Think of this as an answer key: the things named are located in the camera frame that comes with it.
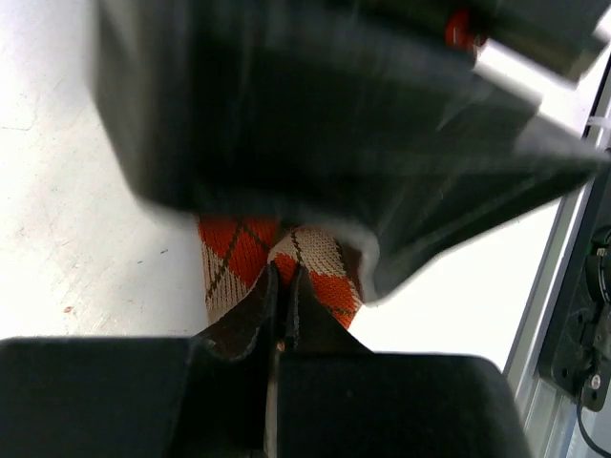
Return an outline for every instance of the white floor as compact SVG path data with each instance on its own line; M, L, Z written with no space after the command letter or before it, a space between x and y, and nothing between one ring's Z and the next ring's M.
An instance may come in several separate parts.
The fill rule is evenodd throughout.
M0 0L0 338L191 334L205 327L193 221L138 206L85 87L90 0ZM489 48L582 130L601 61L574 88ZM374 349L503 366L555 205L440 257L352 331Z

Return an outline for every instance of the orange argyle pattern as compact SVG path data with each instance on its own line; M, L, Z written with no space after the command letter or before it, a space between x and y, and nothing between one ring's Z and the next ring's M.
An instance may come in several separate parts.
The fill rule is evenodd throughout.
M345 328L361 306L342 247L324 231L285 229L265 219L201 219L199 232L210 324L244 298L268 262L278 267L283 285L304 266L318 301Z

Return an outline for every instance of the black bracket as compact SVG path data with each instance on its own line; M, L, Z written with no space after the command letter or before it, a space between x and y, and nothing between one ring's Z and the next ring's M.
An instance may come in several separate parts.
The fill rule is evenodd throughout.
M545 381L595 412L611 382L611 212L601 205L609 178L592 187L538 364Z

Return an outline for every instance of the black cable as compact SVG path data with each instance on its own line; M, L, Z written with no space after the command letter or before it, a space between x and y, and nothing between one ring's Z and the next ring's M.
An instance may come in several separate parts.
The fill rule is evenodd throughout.
M595 352L592 358L592 365L590 368L582 374L582 382L581 389L578 394L577 401L577 423L579 425L579 431L581 432L581 436L583 437L583 441L590 447L593 451L595 451L602 458L611 458L611 452L605 450L604 448L599 447L599 445L594 442L588 431L585 430L585 426L583 425L583 391L585 390L590 377L599 373L600 367L600 355Z
M583 420L581 419L583 413L583 403L581 402L581 393L579 394L579 402L577 404L577 423L579 424L579 431L581 431L581 436L583 436L583 440L585 443L594 450L598 455L602 458L611 458L611 453L601 448L597 445L596 442L592 440L588 431L585 430L585 426L583 425Z

